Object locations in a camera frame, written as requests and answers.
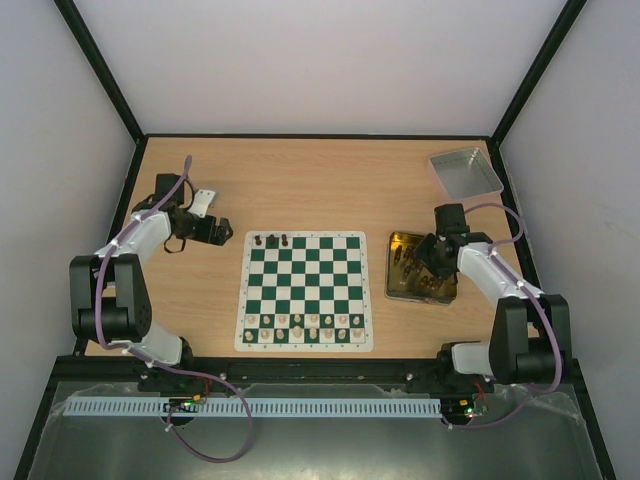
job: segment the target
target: white wall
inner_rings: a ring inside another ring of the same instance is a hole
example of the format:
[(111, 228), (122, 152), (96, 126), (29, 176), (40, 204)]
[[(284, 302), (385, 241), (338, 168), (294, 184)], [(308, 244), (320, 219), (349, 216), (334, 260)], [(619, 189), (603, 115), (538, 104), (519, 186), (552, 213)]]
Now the white wall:
[(105, 239), (133, 142), (53, 1), (0, 15), (0, 478), (12, 478), (56, 355), (68, 265)]
[(145, 132), (491, 134), (565, 0), (77, 0)]
[(503, 146), (621, 479), (640, 443), (638, 25), (637, 2), (588, 2)]

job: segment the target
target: wooden table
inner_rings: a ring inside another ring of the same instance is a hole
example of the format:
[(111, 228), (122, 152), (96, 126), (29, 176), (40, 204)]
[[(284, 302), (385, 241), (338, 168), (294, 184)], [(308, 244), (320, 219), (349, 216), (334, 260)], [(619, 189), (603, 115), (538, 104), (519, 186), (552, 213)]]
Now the wooden table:
[[(442, 343), (487, 340), (494, 309), (460, 277), (451, 306), (431, 306), (384, 295), (386, 248), (393, 231), (434, 230), (433, 208), (445, 203), (426, 170), (434, 154), (482, 141), (283, 140), (151, 138), (131, 207), (154, 191), (157, 173), (181, 173), (193, 155), (196, 187), (219, 191), (210, 213), (227, 217), (235, 236), (223, 247), (189, 242), (183, 253), (158, 249), (145, 266), (153, 321), (185, 337), (194, 355), (250, 356), (234, 349), (244, 237), (250, 230), (361, 230), (367, 236), (375, 347), (355, 358), (433, 357)], [(501, 202), (495, 195), (491, 201)], [(467, 218), (474, 231), (509, 238), (504, 212), (486, 208)], [(516, 269), (513, 247), (501, 253)], [(103, 355), (91, 343), (89, 354)], [(293, 356), (261, 353), (256, 356)], [(304, 353), (297, 357), (324, 357)]]

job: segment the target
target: metal tray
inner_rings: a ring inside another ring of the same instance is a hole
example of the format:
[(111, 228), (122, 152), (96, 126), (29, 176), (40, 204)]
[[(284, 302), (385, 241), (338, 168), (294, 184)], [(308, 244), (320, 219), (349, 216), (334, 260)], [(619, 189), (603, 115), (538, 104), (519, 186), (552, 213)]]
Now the metal tray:
[(500, 193), (504, 188), (479, 148), (435, 155), (429, 165), (451, 200)]
[(450, 305), (458, 294), (455, 275), (442, 282), (415, 263), (411, 252), (424, 235), (393, 232), (389, 238), (385, 295), (412, 302)]

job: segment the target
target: captured chess piece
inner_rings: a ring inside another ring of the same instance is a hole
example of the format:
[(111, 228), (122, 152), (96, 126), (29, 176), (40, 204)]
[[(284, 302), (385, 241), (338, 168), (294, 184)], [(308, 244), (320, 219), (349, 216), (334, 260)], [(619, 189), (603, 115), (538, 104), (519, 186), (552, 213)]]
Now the captured chess piece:
[(400, 259), (402, 259), (402, 245), (398, 245), (396, 248), (396, 253), (393, 257), (393, 265), (397, 265), (400, 262)]

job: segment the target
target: green and white chessboard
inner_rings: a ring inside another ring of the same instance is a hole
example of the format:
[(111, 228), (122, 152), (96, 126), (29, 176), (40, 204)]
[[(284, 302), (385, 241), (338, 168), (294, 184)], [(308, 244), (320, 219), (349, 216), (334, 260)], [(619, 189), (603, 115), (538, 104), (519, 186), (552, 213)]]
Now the green and white chessboard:
[(364, 233), (247, 233), (235, 347), (241, 352), (370, 352)]

